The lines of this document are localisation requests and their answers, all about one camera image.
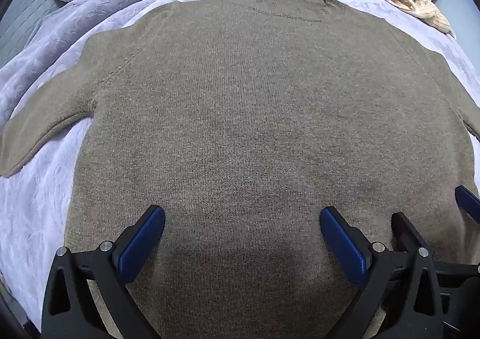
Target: sweater sleeve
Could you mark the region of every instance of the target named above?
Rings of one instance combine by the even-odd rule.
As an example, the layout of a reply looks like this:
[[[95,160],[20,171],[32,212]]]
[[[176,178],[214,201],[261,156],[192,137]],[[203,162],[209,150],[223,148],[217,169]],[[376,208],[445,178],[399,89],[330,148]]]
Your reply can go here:
[[[90,37],[77,64],[46,82],[6,123],[0,135],[0,175],[15,174],[52,136],[94,115],[99,90],[136,55],[125,33],[118,29]]]
[[[467,92],[460,80],[452,73],[445,58],[439,53],[431,54],[430,74],[438,86],[448,95],[452,108],[461,117],[465,128],[480,141],[480,108]]]

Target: bed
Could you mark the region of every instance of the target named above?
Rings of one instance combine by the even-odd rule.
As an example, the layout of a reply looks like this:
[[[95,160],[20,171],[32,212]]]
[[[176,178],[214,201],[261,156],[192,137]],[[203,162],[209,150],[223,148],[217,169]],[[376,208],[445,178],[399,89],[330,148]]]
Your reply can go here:
[[[91,35],[128,27],[155,8],[175,1],[197,0],[76,0],[52,12],[42,20],[26,48],[14,53],[16,56],[0,70],[0,127],[18,114],[44,83],[77,62]],[[479,78],[451,36],[384,0],[338,1],[385,19],[423,47],[440,53],[480,105]],[[47,275],[54,252],[63,245],[76,159],[91,124],[91,118],[81,119],[42,146],[18,173],[0,177],[0,269],[39,329]],[[480,187],[480,145],[474,136],[470,138],[475,182]]]

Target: brown knit sweater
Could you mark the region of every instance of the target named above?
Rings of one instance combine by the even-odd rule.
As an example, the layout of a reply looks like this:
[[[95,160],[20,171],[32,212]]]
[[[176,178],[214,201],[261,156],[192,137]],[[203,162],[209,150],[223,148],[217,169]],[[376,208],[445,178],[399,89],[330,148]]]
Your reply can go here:
[[[129,288],[163,338],[325,335],[355,292],[321,236],[328,205],[387,245],[402,210],[438,259],[478,262],[454,201],[476,191],[478,108],[443,57],[337,1],[172,3],[92,36],[8,122],[1,174],[88,115],[66,245],[163,206]]]

